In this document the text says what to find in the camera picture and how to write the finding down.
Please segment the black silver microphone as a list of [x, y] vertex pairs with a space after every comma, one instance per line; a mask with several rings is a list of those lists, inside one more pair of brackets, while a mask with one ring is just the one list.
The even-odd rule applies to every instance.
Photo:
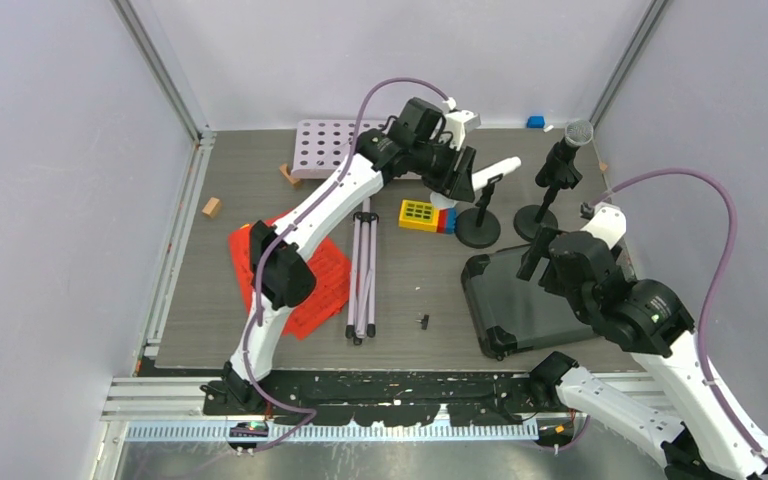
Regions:
[[539, 187], [559, 185], [561, 189], [572, 189], [582, 179], [574, 166], [574, 160], [581, 147], [589, 144], [594, 137], [594, 127], [589, 120], [578, 119], [569, 123], [563, 137], [556, 142], [546, 156], [544, 165], [535, 176]]

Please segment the red sheet music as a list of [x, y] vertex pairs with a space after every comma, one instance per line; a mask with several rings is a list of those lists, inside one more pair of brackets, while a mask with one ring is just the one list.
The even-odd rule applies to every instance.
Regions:
[[308, 262], [315, 275], [312, 294], [290, 314], [283, 336], [304, 340], [347, 305], [351, 261], [326, 238]]
[[251, 226], [251, 223], [246, 223], [228, 236], [230, 261], [246, 313], [251, 308], [253, 295], [252, 281], [254, 273], [250, 263]]

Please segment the small black knob screw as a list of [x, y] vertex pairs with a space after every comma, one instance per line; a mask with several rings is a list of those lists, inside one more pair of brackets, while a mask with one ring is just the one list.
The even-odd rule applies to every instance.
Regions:
[[428, 325], [429, 325], [429, 321], [430, 321], [430, 316], [429, 316], [428, 314], [424, 314], [424, 315], [422, 315], [422, 316], [421, 316], [421, 317], [420, 317], [420, 318], [417, 320], [417, 322], [420, 324], [420, 328], [421, 328], [422, 330], [426, 330], [426, 329], [428, 328]]

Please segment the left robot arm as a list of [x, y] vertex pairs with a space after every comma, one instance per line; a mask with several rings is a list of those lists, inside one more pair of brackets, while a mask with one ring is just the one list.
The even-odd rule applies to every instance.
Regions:
[[265, 405], [267, 389], [261, 380], [272, 372], [285, 324], [317, 284], [309, 261], [364, 200], [393, 180], [415, 174], [435, 193], [473, 201], [476, 151], [467, 145], [466, 136], [480, 123], [477, 113], [457, 108], [453, 100], [438, 108], [420, 98], [408, 100], [381, 128], [363, 130], [357, 121], [349, 152], [322, 185], [273, 224], [251, 225], [254, 278], [249, 317], [219, 380], [202, 386], [207, 398], [230, 402], [244, 414]]

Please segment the white music stand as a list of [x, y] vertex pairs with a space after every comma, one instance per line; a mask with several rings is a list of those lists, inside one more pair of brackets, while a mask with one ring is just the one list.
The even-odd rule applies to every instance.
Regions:
[[[327, 180], [342, 163], [352, 139], [353, 120], [307, 119], [298, 123], [294, 157], [286, 172], [293, 177]], [[378, 215], [366, 198], [351, 214], [353, 233], [345, 336], [359, 346], [376, 336]]]

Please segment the black mic stand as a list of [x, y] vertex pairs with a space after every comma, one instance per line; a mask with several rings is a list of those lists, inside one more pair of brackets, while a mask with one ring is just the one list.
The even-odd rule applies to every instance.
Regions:
[[550, 211], [550, 206], [559, 191], [560, 185], [555, 182], [547, 188], [540, 205], [526, 205], [516, 212], [513, 226], [520, 238], [531, 241], [541, 225], [547, 224], [552, 227], [558, 225], [556, 216]]
[[501, 235], [501, 225], [497, 217], [488, 211], [496, 184], [502, 175], [488, 180], [481, 189], [481, 195], [475, 205], [461, 212], [456, 220], [455, 235], [460, 243], [472, 249], [485, 249], [495, 244]]

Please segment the white toy microphone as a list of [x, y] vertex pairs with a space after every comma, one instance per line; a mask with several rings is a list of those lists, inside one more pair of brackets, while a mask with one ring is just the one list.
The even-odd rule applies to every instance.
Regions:
[[[474, 192], [478, 192], [486, 187], [490, 183], [498, 182], [508, 174], [516, 171], [522, 165], [521, 158], [513, 156], [505, 158], [498, 162], [495, 162], [476, 173], [472, 174], [472, 187]], [[454, 208], [460, 203], [460, 200], [455, 200], [450, 197], [446, 197], [442, 194], [432, 192], [430, 194], [430, 203], [437, 209], [445, 210]]]

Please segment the yellow red blue toy block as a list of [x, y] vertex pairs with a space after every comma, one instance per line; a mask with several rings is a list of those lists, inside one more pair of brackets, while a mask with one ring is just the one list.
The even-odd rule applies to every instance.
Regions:
[[429, 202], [404, 199], [400, 206], [398, 226], [408, 230], [454, 234], [456, 218], [454, 208], [438, 209]]

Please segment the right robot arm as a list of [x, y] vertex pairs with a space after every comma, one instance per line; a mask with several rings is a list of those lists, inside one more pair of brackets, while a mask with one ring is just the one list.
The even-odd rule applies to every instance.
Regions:
[[544, 410], [577, 410], [636, 444], [669, 479], [759, 479], [768, 474], [768, 435], [736, 407], [724, 408], [715, 370], [699, 358], [698, 329], [682, 301], [655, 280], [628, 280], [614, 248], [584, 231], [541, 227], [518, 278], [539, 280], [563, 297], [576, 319], [630, 354], [675, 409], [661, 413], [597, 379], [580, 363], [552, 352], [529, 373], [530, 398]]

